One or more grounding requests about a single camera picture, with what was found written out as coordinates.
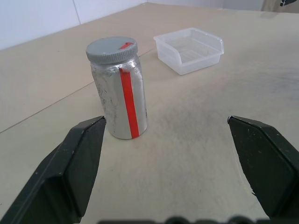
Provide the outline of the small grey round object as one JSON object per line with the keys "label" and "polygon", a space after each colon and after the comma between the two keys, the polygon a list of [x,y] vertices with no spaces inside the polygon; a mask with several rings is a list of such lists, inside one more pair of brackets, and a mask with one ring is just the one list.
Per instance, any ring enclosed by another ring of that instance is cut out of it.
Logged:
{"label": "small grey round object", "polygon": [[102,38],[86,47],[88,60],[98,64],[120,63],[130,59],[137,52],[136,40],[124,36]]}

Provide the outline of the silver jar with red stripe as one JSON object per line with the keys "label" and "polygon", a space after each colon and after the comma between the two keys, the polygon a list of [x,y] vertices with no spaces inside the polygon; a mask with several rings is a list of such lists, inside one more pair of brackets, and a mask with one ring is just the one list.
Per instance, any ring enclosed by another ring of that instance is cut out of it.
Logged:
{"label": "silver jar with red stripe", "polygon": [[148,121],[139,57],[135,55],[117,64],[91,63],[91,71],[108,131],[122,140],[143,134]]}

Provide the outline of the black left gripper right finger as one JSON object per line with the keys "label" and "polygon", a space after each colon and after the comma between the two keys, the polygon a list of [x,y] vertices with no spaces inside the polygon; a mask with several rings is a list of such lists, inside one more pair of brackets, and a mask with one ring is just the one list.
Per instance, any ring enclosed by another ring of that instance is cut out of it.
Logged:
{"label": "black left gripper right finger", "polygon": [[299,221],[299,151],[274,127],[230,116],[228,125],[253,194],[275,221]]}

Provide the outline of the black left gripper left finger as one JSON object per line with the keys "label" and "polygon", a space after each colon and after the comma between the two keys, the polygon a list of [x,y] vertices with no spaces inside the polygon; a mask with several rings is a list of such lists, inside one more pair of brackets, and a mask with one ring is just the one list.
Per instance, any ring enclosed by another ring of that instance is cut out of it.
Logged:
{"label": "black left gripper left finger", "polygon": [[106,119],[80,122],[33,172],[0,224],[79,224],[98,172]]}

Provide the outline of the clear plastic container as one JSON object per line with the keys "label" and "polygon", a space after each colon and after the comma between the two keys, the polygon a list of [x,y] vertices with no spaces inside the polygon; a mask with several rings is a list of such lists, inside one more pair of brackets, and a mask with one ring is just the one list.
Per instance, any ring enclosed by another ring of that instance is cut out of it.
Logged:
{"label": "clear plastic container", "polygon": [[220,37],[198,28],[186,28],[154,37],[160,61],[179,75],[213,66],[224,54]]}

